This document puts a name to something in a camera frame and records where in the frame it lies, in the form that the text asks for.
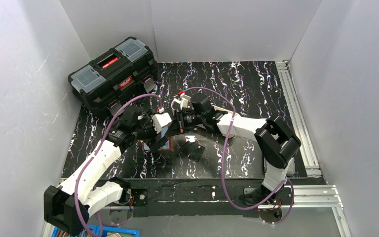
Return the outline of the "white oblong tray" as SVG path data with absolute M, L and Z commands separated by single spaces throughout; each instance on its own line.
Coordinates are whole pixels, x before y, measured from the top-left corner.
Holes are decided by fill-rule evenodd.
M 233 127 L 230 129 L 230 133 L 228 134 L 228 130 L 230 128 L 230 123 L 233 122 L 236 118 L 240 117 L 238 113 L 234 113 L 233 111 L 212 105 L 213 115 L 211 116 L 211 123 L 214 129 L 214 132 L 217 135 L 221 135 L 223 137 L 229 136 L 232 138 L 235 136 L 235 132 L 232 131 Z

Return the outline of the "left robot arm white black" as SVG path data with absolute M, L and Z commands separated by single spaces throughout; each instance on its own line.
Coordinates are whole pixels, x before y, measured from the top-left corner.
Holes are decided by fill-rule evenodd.
M 152 146 L 171 123 L 171 116 L 163 108 L 154 112 L 129 106 L 121 111 L 78 169 L 58 186 L 50 185 L 45 190 L 45 222 L 77 236 L 87 227 L 89 218 L 104 207 L 112 203 L 132 207 L 135 198 L 128 181 L 113 177 L 100 187 L 96 184 L 136 141 Z

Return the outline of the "brown leather card holder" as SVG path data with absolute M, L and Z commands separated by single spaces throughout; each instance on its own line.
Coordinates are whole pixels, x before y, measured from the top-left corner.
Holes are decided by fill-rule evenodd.
M 156 152 L 156 151 L 171 151 L 172 147 L 172 138 L 166 136 L 168 127 L 163 127 L 161 132 L 157 134 L 152 140 L 149 141 L 150 145 L 142 142 L 142 149 L 146 152 Z

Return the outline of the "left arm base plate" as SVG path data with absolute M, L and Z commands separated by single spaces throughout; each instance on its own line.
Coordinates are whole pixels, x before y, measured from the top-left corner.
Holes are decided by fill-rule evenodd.
M 114 201 L 115 205 L 121 206 L 146 206 L 148 204 L 147 189 L 125 189 L 120 198 Z

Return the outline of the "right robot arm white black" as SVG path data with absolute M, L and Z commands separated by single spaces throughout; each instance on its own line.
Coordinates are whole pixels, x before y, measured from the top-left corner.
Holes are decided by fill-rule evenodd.
M 202 126 L 211 133 L 226 138 L 239 136 L 256 141 L 266 162 L 265 178 L 261 188 L 279 191 L 286 183 L 288 167 L 301 147 L 301 141 L 279 116 L 247 118 L 237 112 L 212 105 L 203 94 L 178 96 L 171 103 L 175 131 L 169 135 L 183 134 L 189 128 Z

